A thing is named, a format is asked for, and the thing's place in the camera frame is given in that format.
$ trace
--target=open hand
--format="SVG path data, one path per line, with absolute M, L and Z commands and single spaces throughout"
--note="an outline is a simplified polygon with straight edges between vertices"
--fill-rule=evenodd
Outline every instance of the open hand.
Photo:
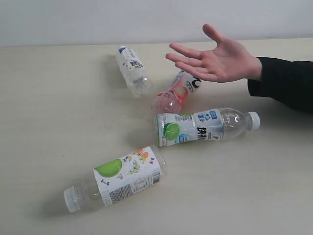
M 217 43 L 214 50 L 199 51 L 172 43 L 170 48 L 184 55 L 166 54 L 175 66 L 193 76 L 211 82 L 232 82 L 242 78 L 260 80 L 262 64 L 240 43 L 225 38 L 209 24 L 204 33 Z

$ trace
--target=beige table surface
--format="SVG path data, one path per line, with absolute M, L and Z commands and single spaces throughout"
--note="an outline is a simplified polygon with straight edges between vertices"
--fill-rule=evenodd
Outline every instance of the beige table surface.
M 313 60 L 313 39 L 243 44 L 258 56 Z M 245 80 L 203 83 L 184 111 L 256 111 L 258 131 L 164 147 L 168 176 L 157 186 L 102 210 L 65 212 L 73 180 L 153 143 L 150 104 L 179 70 L 164 58 L 167 44 L 131 46 L 155 84 L 141 100 L 126 89 L 118 46 L 0 48 L 0 234 L 311 234 L 313 117 L 250 97 Z

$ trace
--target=white bottle cap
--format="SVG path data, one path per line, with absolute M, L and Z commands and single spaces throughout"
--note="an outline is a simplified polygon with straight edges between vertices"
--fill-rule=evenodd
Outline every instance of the white bottle cap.
M 75 212 L 81 209 L 74 186 L 64 190 L 64 199 L 69 212 Z
M 252 118 L 252 128 L 251 131 L 255 131 L 260 127 L 260 117 L 256 112 L 248 112 Z

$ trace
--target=black sleeve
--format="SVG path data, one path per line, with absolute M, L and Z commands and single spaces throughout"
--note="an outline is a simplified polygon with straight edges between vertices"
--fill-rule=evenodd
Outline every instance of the black sleeve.
M 258 58 L 262 80 L 248 80 L 250 95 L 270 97 L 292 109 L 313 114 L 313 62 Z

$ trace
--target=water bottle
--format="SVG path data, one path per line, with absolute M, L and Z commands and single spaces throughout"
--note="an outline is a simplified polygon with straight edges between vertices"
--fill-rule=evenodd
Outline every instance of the water bottle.
M 134 98 L 140 98 L 153 87 L 152 81 L 133 49 L 121 46 L 116 54 L 116 61 L 126 81 L 127 87 Z
M 172 85 L 166 91 L 159 93 L 152 105 L 152 113 L 155 114 L 179 114 L 183 103 L 188 96 L 201 85 L 201 80 L 191 74 L 180 71 Z
M 110 206 L 157 184 L 166 175 L 158 147 L 151 145 L 93 169 L 64 191 L 69 212 Z
M 212 109 L 194 114 L 155 115 L 156 136 L 159 146 L 197 140 L 229 140 L 245 130 L 260 127 L 256 112 L 240 113 L 230 108 Z

